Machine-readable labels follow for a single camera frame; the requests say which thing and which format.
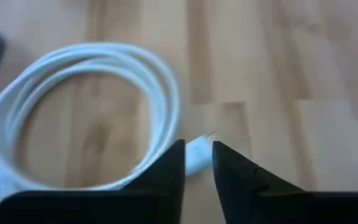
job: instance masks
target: wooden surface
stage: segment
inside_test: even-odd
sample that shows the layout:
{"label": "wooden surface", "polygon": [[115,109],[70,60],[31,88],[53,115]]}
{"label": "wooden surface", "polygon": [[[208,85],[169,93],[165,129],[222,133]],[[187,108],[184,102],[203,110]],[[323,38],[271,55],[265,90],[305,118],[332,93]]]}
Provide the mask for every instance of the wooden surface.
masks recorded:
{"label": "wooden surface", "polygon": [[[0,0],[0,33],[0,91],[50,50],[137,44],[177,73],[177,138],[217,131],[304,189],[358,190],[358,1]],[[133,86],[73,78],[37,105],[18,165],[61,186],[116,180],[142,157],[147,128]],[[187,178],[182,223],[224,223],[211,169]]]}

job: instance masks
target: light wood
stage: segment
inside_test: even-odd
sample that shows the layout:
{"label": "light wood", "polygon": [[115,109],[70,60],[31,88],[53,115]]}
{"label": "light wood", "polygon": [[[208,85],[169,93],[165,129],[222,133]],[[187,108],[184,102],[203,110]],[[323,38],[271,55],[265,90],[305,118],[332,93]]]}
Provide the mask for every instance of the light wood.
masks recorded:
{"label": "light wood", "polygon": [[[0,91],[59,47],[140,45],[177,74],[177,138],[217,131],[304,189],[358,190],[358,1],[0,0],[0,33]],[[72,78],[35,107],[17,164],[59,186],[123,177],[147,148],[147,107],[119,78]],[[224,223],[211,169],[187,178],[182,223]]]}

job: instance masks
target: white cable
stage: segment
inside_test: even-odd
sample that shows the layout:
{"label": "white cable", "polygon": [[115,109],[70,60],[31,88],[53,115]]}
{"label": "white cable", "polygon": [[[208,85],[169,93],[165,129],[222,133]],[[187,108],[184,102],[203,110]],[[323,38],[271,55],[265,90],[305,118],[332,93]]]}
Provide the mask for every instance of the white cable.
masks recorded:
{"label": "white cable", "polygon": [[[68,63],[70,66],[50,74]],[[16,191],[63,190],[26,177],[14,165],[14,150],[36,102],[64,79],[86,72],[117,75],[148,96],[151,140],[148,152],[127,177],[109,184],[69,190],[121,189],[153,164],[172,143],[180,115],[180,96],[172,70],[160,58],[148,50],[127,44],[93,43],[65,47],[35,61],[0,93],[0,178],[9,180],[11,188],[13,186]],[[0,184],[0,187],[6,187],[3,181]]]}

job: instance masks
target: wood grain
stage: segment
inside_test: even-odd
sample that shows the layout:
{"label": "wood grain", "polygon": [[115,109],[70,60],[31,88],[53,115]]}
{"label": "wood grain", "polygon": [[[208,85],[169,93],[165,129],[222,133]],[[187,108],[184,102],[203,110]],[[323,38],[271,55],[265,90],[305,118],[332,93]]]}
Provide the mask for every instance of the wood grain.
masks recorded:
{"label": "wood grain", "polygon": [[[177,74],[177,138],[215,131],[304,189],[358,190],[358,1],[0,0],[0,33],[0,91],[59,47],[136,44]],[[52,185],[119,179],[147,150],[147,103],[114,76],[71,78],[34,108],[17,164]],[[182,222],[224,223],[211,169],[187,178]]]}

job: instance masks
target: wooden floor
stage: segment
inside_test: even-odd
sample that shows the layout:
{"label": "wooden floor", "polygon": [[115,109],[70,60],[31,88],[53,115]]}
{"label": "wooden floor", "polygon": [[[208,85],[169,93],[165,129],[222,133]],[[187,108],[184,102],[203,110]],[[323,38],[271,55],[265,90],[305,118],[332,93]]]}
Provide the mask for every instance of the wooden floor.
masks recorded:
{"label": "wooden floor", "polygon": [[[0,91],[69,44],[127,42],[176,71],[177,138],[217,131],[311,190],[358,190],[358,1],[0,0]],[[31,177],[86,186],[124,177],[147,149],[147,101],[124,80],[73,78],[32,113],[18,149]],[[224,223],[211,169],[186,180],[182,223]]]}

